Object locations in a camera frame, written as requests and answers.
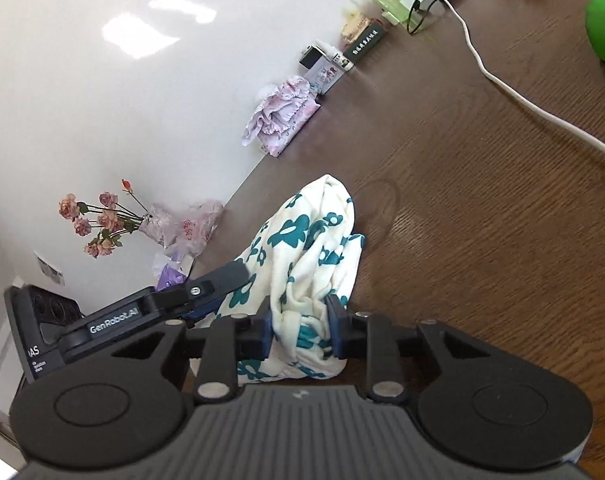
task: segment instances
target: wall outlet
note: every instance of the wall outlet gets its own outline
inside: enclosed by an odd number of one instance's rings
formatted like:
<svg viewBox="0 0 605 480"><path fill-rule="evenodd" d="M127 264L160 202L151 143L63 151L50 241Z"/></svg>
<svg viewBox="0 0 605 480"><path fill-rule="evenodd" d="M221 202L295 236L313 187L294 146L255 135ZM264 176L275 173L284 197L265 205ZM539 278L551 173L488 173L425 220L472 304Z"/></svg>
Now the wall outlet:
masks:
<svg viewBox="0 0 605 480"><path fill-rule="evenodd" d="M42 273L57 285L64 286L64 276L62 275L62 272L60 272L60 270L55 269L54 266L51 266L46 261L44 261L42 257L38 255L38 253L34 254L36 255L38 267L40 267Z"/></svg>

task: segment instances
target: white bottle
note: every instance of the white bottle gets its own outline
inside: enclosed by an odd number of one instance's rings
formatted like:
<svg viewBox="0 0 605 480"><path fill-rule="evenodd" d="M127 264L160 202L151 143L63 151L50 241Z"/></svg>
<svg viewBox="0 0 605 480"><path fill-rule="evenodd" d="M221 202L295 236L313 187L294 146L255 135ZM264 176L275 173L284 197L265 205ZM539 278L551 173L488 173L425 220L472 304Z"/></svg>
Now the white bottle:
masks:
<svg viewBox="0 0 605 480"><path fill-rule="evenodd" d="M354 66L354 64L345 56L343 56L342 52L340 52L335 46L330 45L329 43L325 43L321 40L316 40L316 46L327 57L327 59L336 63L343 70L351 70Z"/></svg>

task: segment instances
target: black triangular cutout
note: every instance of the black triangular cutout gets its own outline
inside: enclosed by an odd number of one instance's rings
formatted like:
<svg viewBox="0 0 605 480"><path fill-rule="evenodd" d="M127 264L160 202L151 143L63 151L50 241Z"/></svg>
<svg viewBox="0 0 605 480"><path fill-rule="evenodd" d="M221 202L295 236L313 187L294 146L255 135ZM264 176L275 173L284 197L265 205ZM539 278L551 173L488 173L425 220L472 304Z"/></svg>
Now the black triangular cutout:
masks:
<svg viewBox="0 0 605 480"><path fill-rule="evenodd" d="M451 335L449 332L445 332L443 335L443 342L454 359L477 359L479 357L489 357L487 352L483 352L469 343L461 341L456 336Z"/></svg>
<svg viewBox="0 0 605 480"><path fill-rule="evenodd" d="M130 345L119 349L113 353L113 357L124 357L127 359L149 359L153 351L160 344L164 333L154 332L138 341L134 341Z"/></svg>

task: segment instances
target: white cloth with teal flowers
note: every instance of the white cloth with teal flowers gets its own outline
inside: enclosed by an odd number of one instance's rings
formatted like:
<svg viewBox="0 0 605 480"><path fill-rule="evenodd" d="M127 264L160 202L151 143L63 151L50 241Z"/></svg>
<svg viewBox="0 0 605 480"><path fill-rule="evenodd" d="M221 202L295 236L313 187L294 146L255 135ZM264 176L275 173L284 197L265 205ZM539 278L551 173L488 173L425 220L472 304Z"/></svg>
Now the white cloth with teal flowers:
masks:
<svg viewBox="0 0 605 480"><path fill-rule="evenodd" d="M229 294L215 317L255 314L270 296L274 333L269 358L238 363L240 384L285 378L326 379L346 361L335 358L323 299L351 295L365 237L352 234L354 204L340 181L325 175L308 184L267 220L238 258L249 269L247 285ZM192 360L198 373L199 360Z"/></svg>

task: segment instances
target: dark brown wood surface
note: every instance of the dark brown wood surface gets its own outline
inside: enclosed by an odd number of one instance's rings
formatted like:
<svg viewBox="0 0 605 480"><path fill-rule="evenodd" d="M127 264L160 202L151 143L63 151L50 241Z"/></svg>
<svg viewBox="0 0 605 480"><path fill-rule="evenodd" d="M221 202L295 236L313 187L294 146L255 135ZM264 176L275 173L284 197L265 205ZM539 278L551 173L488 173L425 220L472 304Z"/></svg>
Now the dark brown wood surface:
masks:
<svg viewBox="0 0 605 480"><path fill-rule="evenodd" d="M490 70L605 141L588 1L452 0ZM605 480L605 157L502 94L454 16L436 14L414 37L389 34L260 162L197 269L236 257L282 202L332 174L369 240L355 308L437 317L578 384L596 421L581 463ZM350 362L332 382L361 373Z"/></svg>

